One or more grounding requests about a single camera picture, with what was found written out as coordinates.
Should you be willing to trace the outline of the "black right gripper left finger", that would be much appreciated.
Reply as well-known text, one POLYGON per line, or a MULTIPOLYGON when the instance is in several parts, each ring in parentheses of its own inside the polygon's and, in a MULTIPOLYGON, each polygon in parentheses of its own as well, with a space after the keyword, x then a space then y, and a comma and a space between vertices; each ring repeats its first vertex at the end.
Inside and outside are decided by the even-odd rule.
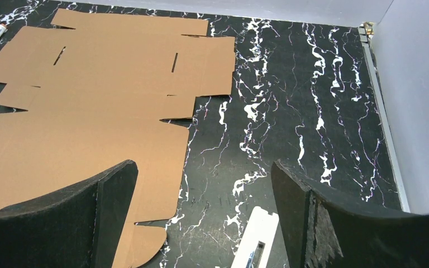
POLYGON ((0 209, 0 267, 111 267, 138 173, 125 160, 0 209))

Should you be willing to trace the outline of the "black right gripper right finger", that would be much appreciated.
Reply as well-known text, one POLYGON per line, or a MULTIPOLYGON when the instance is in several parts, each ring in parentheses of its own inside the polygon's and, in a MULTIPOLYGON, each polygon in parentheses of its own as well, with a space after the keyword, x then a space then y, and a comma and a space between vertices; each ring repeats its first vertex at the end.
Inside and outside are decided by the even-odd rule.
POLYGON ((280 160, 271 184, 291 267, 429 267, 429 214, 363 202, 280 160))

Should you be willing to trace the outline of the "brown cardboard box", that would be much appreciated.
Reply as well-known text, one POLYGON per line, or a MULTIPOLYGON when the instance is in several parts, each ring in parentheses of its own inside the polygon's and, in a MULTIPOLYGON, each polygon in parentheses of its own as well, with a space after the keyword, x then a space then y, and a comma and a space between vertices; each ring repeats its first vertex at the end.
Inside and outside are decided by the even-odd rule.
POLYGON ((235 38, 200 19, 59 9, 0 51, 0 209, 91 178, 138 168, 111 267, 140 267, 167 238, 198 97, 229 95, 235 38))

